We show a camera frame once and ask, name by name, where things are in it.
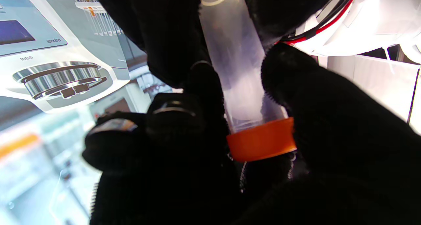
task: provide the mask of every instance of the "orange object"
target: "orange object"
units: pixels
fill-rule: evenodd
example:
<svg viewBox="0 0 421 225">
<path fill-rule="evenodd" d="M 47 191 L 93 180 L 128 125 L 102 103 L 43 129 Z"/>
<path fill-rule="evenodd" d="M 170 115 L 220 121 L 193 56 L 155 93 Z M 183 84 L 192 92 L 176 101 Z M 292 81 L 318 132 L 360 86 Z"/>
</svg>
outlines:
<svg viewBox="0 0 421 225">
<path fill-rule="evenodd" d="M 37 135 L 28 135 L 16 141 L 13 141 L 4 145 L 0 145 L 0 159 L 13 153 L 16 150 L 26 148 L 32 145 L 36 145 L 37 143 L 40 143 L 40 142 L 41 142 L 41 139 Z"/>
<path fill-rule="evenodd" d="M 238 162 L 268 159 L 297 149 L 292 136 L 294 119 L 275 120 L 227 137 Z"/>
<path fill-rule="evenodd" d="M 95 11 L 93 11 L 93 8 L 92 8 L 92 7 L 88 7 L 88 9 L 89 9 L 89 11 L 90 11 L 90 14 L 91 14 L 93 17 L 95 17 Z"/>
</svg>

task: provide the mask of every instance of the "red wire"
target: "red wire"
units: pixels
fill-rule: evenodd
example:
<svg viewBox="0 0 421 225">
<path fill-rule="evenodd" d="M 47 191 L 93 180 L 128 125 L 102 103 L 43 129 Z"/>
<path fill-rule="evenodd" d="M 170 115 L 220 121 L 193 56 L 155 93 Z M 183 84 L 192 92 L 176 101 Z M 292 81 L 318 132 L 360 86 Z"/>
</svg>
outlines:
<svg viewBox="0 0 421 225">
<path fill-rule="evenodd" d="M 317 30 L 316 31 L 316 35 L 319 34 L 319 33 L 321 33 L 321 32 L 323 32 L 324 30 L 328 29 L 333 24 L 335 24 L 338 20 L 340 20 L 342 18 L 342 16 L 345 14 L 345 12 L 348 10 L 349 6 L 351 6 L 351 4 L 352 4 L 353 1 L 354 0 L 350 0 L 349 3 L 346 4 L 346 6 L 343 8 L 343 10 L 341 10 L 341 12 L 329 24 L 326 24 L 325 26 L 323 26 L 319 30 Z M 302 37 L 302 38 L 299 38 L 297 40 L 288 41 L 288 42 L 285 42 L 285 43 L 288 44 L 288 45 L 293 45 L 295 43 L 303 42 L 305 40 L 307 40 L 307 38 Z"/>
</svg>

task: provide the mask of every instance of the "orange cap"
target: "orange cap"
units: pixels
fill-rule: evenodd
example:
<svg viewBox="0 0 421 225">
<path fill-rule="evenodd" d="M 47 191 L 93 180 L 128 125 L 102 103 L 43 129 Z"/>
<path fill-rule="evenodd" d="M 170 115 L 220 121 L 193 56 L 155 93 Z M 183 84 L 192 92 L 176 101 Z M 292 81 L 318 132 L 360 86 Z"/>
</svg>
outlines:
<svg viewBox="0 0 421 225">
<path fill-rule="evenodd" d="M 238 162 L 268 159 L 297 149 L 292 136 L 294 119 L 275 120 L 227 137 Z"/>
</svg>

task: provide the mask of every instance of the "blue screen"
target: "blue screen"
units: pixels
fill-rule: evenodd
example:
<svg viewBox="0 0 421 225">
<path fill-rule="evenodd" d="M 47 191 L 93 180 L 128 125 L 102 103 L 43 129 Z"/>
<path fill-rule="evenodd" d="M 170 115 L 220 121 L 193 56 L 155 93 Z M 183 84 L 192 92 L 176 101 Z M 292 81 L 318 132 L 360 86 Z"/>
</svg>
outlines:
<svg viewBox="0 0 421 225">
<path fill-rule="evenodd" d="M 29 41 L 35 38 L 18 21 L 0 21 L 0 45 Z"/>
</svg>

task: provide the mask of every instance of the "plastic tube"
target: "plastic tube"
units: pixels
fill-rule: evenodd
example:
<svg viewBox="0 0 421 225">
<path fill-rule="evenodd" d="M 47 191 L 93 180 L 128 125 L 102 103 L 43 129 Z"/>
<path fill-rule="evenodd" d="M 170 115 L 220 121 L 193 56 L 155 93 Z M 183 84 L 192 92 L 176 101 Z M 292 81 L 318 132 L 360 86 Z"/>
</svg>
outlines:
<svg viewBox="0 0 421 225">
<path fill-rule="evenodd" d="M 265 96 L 260 69 L 265 53 L 244 0 L 202 0 L 200 21 L 219 74 L 231 133 L 284 119 Z"/>
</svg>

